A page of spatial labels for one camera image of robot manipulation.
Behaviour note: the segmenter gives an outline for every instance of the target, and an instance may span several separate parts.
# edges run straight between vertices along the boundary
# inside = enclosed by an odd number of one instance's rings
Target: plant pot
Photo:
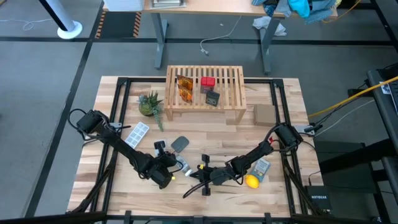
[[[151,110],[151,107],[148,103],[140,103],[138,106],[138,110],[140,111],[140,113],[144,116],[153,116],[153,112]]]

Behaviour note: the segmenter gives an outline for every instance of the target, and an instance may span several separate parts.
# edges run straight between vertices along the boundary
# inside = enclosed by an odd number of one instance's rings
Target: potted plant
[[[162,112],[162,108],[159,106],[159,103],[163,100],[157,100],[157,92],[152,91],[147,96],[141,94],[138,97],[139,106],[138,109],[144,116],[155,116],[155,121],[159,126],[159,129],[163,131],[162,120],[160,119],[160,113]]]

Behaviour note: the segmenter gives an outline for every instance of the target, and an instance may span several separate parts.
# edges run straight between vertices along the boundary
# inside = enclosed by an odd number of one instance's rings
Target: wooden slatted shelf
[[[178,93],[177,75],[193,79],[192,103],[186,103]],[[217,106],[205,103],[206,95],[200,93],[200,78],[214,77],[214,91],[220,94]],[[173,112],[224,112],[235,111],[238,124],[246,111],[246,93],[242,66],[169,65],[167,67],[164,110],[168,120]]]

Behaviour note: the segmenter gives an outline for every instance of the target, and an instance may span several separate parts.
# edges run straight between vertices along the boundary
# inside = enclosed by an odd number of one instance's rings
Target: yellow lemon
[[[259,187],[259,179],[257,179],[257,177],[253,176],[253,175],[247,175],[246,176],[246,183],[249,187],[251,188],[258,188]]]

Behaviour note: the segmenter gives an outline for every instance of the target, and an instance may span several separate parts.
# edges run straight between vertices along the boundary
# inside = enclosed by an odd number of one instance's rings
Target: yellow cable
[[[361,91],[361,92],[359,92],[359,93],[357,93],[357,94],[355,94],[355,95],[353,95],[353,96],[351,96],[351,97],[349,97],[349,98],[347,98],[347,99],[341,101],[340,103],[337,103],[337,104],[335,104],[335,105],[333,105],[333,106],[331,106],[331,107],[329,107],[329,108],[327,108],[327,109],[324,109],[324,110],[321,110],[321,111],[316,112],[316,113],[314,113],[314,114],[311,114],[311,115],[309,115],[308,117],[309,117],[309,118],[312,118],[313,116],[320,115],[320,114],[322,114],[322,113],[324,113],[324,112],[326,112],[326,111],[329,111],[329,110],[334,109],[334,108],[336,108],[336,107],[338,107],[338,106],[340,106],[340,105],[342,105],[342,104],[345,104],[345,103],[347,103],[347,102],[349,102],[349,101],[355,99],[356,97],[358,97],[358,96],[360,96],[360,95],[362,95],[362,94],[364,94],[364,93],[367,93],[367,92],[369,92],[369,91],[372,91],[372,90],[374,90],[375,88],[379,88],[379,87],[382,86],[382,85],[388,84],[388,83],[393,82],[393,81],[396,81],[396,80],[398,80],[398,76],[395,77],[395,78],[391,78],[391,79],[389,79],[389,80],[387,80],[387,81],[385,81],[385,82],[382,82],[382,83],[380,83],[380,84],[378,84],[378,85],[374,85],[374,86],[372,86],[372,87],[369,87],[369,88],[367,88],[367,89],[365,89],[365,90],[363,90],[363,91]]]
[[[355,6],[358,5],[360,2],[361,2],[361,0],[358,0],[350,9],[348,9],[348,11],[344,12],[341,16],[337,17],[336,19],[332,19],[332,20],[329,20],[329,21],[325,21],[325,20],[322,19],[322,22],[323,22],[323,23],[329,23],[329,22],[335,22],[335,21],[337,21],[338,19],[340,19],[341,17],[343,17],[345,14],[347,14],[348,12],[350,12],[351,10],[353,10],[353,9],[355,8]]]

